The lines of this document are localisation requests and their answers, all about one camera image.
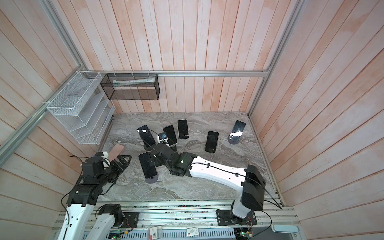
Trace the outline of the phone with purple case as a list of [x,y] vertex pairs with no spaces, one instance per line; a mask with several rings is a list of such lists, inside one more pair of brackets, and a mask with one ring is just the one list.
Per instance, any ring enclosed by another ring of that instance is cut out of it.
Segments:
[[146,180],[152,180],[158,176],[155,161],[150,152],[140,154],[139,161]]

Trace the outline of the phone with green case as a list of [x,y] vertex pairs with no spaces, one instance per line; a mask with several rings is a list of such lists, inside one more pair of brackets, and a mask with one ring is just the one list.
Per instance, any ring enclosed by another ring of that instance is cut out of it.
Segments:
[[218,132],[209,131],[207,135],[205,151],[208,153],[215,153],[217,150],[218,139],[219,139]]

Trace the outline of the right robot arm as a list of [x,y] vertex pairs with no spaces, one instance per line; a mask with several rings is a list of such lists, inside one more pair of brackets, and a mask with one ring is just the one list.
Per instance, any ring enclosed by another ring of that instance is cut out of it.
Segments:
[[248,165],[247,168],[235,168],[210,162],[188,152],[178,154],[169,146],[165,134],[158,136],[157,141],[144,143],[151,149],[150,156],[155,163],[164,165],[170,174],[210,180],[239,192],[230,210],[216,210],[219,226],[257,224],[254,213],[264,210],[267,192],[266,182],[257,167]]

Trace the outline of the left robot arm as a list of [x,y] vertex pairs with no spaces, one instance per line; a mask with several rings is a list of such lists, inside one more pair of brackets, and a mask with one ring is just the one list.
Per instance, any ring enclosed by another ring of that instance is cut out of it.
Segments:
[[[96,206],[98,197],[103,195],[103,187],[112,186],[131,163],[132,156],[118,155],[108,161],[98,155],[82,163],[83,174],[69,192],[66,216],[59,233],[59,240],[81,240],[86,225]],[[99,217],[87,235],[88,240],[104,240],[112,228],[121,229],[125,216],[119,204],[106,204],[99,208]]]

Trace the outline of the far-left phone stand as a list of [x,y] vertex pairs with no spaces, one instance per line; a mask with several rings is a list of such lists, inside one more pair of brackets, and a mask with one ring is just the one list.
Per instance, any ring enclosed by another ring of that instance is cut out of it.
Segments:
[[146,151],[152,151],[153,150],[152,146],[147,146],[146,144],[144,144],[144,149]]

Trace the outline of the pink phone case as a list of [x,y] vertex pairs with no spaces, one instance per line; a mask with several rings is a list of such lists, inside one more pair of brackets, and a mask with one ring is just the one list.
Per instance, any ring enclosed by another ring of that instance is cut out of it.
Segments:
[[125,147],[120,144],[114,145],[114,147],[109,151],[108,160],[111,162],[115,160],[118,155],[121,155],[125,150]]

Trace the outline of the grey far-right phone stand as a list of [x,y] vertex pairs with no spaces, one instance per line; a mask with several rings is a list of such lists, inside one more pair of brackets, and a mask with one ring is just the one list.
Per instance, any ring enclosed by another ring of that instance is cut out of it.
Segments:
[[228,136],[228,142],[232,145],[236,145],[240,142],[240,138],[238,136]]

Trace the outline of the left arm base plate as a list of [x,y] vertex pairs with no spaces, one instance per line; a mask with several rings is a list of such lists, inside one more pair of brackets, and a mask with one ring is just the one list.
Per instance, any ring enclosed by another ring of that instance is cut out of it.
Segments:
[[123,229],[135,229],[138,226],[139,212],[123,212]]

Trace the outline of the aluminium rail frame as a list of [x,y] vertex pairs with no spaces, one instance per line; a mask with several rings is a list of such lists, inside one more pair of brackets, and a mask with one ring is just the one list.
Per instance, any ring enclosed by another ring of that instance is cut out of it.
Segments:
[[[123,212],[138,212],[137,230],[147,230],[150,227],[162,226],[164,229],[199,229],[219,228],[216,210],[229,210],[232,200],[196,200],[196,201],[158,201],[158,202],[119,202]],[[252,226],[254,233],[259,228],[269,224],[300,226],[298,215],[293,207],[278,207],[269,202],[264,203],[262,212],[253,216],[257,224]]]

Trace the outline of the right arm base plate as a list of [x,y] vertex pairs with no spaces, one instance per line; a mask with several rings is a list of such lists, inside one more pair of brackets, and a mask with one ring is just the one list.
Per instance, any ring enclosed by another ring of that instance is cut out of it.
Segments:
[[236,217],[231,210],[216,210],[217,223],[219,226],[253,226],[257,225],[257,219],[253,211],[250,211],[244,219]]

